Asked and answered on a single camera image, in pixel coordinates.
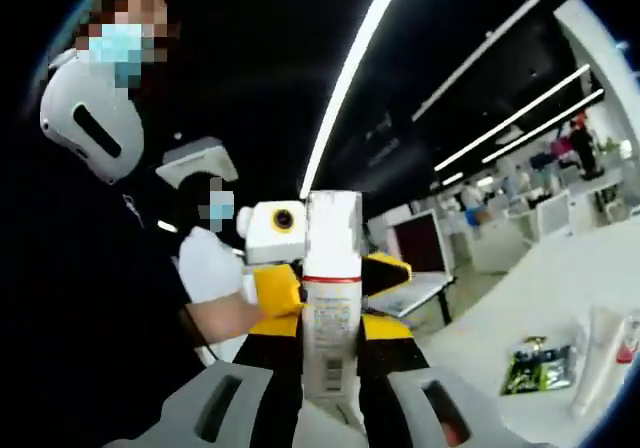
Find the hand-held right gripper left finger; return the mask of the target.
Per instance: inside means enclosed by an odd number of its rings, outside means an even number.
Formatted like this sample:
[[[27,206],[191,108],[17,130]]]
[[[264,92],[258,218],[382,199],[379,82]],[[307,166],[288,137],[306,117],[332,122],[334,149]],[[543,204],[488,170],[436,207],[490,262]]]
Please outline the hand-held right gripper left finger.
[[[164,402],[159,421],[111,447],[290,447],[302,406],[300,314],[250,330],[232,362],[217,361]]]

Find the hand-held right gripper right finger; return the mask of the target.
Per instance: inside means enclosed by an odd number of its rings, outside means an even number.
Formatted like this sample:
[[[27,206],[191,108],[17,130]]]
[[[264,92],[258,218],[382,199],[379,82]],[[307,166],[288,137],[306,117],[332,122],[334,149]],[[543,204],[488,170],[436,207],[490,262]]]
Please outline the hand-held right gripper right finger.
[[[491,399],[431,366],[402,322],[364,314],[357,338],[359,408],[371,447],[503,447]]]

